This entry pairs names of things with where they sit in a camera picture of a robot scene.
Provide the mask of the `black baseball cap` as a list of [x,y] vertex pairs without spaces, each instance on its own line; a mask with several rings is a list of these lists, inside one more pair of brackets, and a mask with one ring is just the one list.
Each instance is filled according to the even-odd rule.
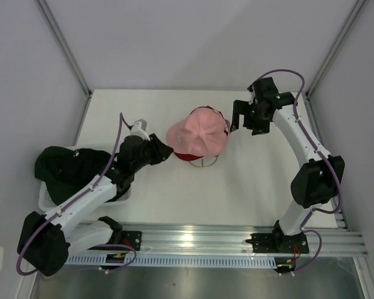
[[66,185],[81,189],[107,166],[111,155],[106,151],[90,148],[71,150],[59,147],[55,162],[55,175]]

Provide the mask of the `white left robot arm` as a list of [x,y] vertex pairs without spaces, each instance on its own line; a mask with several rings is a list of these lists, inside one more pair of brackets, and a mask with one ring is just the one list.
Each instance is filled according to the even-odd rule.
[[101,204],[128,192],[135,174],[143,167],[160,164],[173,153],[154,134],[144,139],[132,135],[116,142],[113,153],[103,170],[85,187],[45,214],[30,213],[24,220],[17,246],[16,270],[25,272],[21,262],[26,260],[46,277],[57,273],[69,257],[88,249],[110,249],[136,252],[124,244],[123,226],[109,216],[79,229],[78,225]]

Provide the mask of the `dark green baseball cap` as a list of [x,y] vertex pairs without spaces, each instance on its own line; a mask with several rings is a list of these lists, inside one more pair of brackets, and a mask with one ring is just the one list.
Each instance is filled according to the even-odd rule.
[[52,202],[58,206],[79,192],[81,187],[69,181],[69,165],[74,151],[60,146],[50,146],[37,157],[34,176],[46,184]]

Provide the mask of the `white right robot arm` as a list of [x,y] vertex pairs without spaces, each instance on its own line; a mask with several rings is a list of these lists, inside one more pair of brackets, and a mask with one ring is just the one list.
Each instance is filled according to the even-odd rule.
[[306,129],[297,111],[298,99],[278,91],[273,78],[262,76],[248,87],[249,101],[233,103],[232,131],[240,126],[263,135],[275,124],[292,148],[299,171],[290,184],[293,201],[270,233],[253,233],[247,243],[255,254],[307,254],[309,246],[304,227],[313,213],[341,196],[345,162],[332,155],[316,136]]

